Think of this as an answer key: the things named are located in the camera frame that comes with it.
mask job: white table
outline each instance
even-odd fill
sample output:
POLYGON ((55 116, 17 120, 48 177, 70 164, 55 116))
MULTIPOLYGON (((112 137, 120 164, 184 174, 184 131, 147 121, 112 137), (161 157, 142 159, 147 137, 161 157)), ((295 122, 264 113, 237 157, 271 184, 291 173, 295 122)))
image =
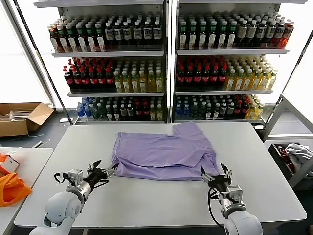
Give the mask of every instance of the white table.
MULTIPOLYGON (((18 177, 32 187, 40 175, 45 164, 49 160, 52 148, 0 148, 0 152, 11 152, 15 160, 20 163, 17 169, 18 177)), ((0 207, 0 235, 10 234, 14 218, 21 208, 24 200, 20 200, 10 206, 0 207)))
MULTIPOLYGON (((57 184, 56 172, 82 169, 102 159, 99 167, 107 168, 118 131, 172 133, 174 124, 125 124, 71 126, 23 204, 15 224, 37 226, 44 217, 47 200, 64 191, 57 184)), ((307 217, 263 143, 246 122, 197 123, 209 138, 218 162, 233 170, 233 184, 244 191, 248 211, 262 223, 303 220, 307 217)), ((207 204, 208 186, 201 181, 153 181, 112 177, 88 198, 75 228, 133 228, 215 226, 207 204)), ((221 206, 212 202, 213 214, 223 222, 221 206)))

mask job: cardboard box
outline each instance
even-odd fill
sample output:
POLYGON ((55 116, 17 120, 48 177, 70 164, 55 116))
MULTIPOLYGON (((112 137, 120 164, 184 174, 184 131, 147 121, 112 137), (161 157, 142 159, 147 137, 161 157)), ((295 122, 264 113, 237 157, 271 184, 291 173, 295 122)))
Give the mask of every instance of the cardboard box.
POLYGON ((53 113, 53 109, 42 103, 7 103, 0 104, 0 114, 5 115, 11 110, 33 110, 27 119, 18 121, 0 121, 1 136, 28 135, 36 131, 53 113))

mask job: clothes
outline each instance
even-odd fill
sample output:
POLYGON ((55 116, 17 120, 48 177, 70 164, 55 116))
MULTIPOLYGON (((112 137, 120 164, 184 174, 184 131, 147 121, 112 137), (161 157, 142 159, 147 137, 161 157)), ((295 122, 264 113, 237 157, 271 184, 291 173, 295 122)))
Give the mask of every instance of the clothes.
MULTIPOLYGON (((308 146, 303 146, 295 143, 291 143, 286 148, 290 160, 292 161, 295 172, 297 172, 302 165, 304 165, 312 156, 313 152, 308 146)), ((313 176, 313 169, 308 172, 307 176, 313 176)))
POLYGON ((175 125, 173 134, 119 132, 112 164, 116 175, 153 180, 201 180, 200 167, 219 175, 216 152, 193 122, 175 125))
POLYGON ((0 206, 11 205, 31 193, 24 180, 18 179, 17 173, 0 177, 0 206))

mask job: purple t-shirt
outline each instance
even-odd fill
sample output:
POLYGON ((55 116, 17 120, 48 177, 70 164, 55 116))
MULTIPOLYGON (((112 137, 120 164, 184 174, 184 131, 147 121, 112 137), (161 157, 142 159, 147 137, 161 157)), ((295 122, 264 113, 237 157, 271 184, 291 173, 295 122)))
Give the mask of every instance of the purple t-shirt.
POLYGON ((119 132, 112 164, 116 175, 153 180, 201 180, 200 167, 219 175, 216 152, 193 122, 175 125, 174 133, 119 132))

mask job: orange bag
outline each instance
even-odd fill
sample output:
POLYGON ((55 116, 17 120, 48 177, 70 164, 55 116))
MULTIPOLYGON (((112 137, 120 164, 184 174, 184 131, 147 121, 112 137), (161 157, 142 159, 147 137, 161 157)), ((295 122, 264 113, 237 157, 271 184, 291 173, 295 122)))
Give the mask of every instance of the orange bag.
POLYGON ((31 193, 24 180, 18 179, 17 173, 11 173, 0 178, 0 206, 8 206, 31 193))

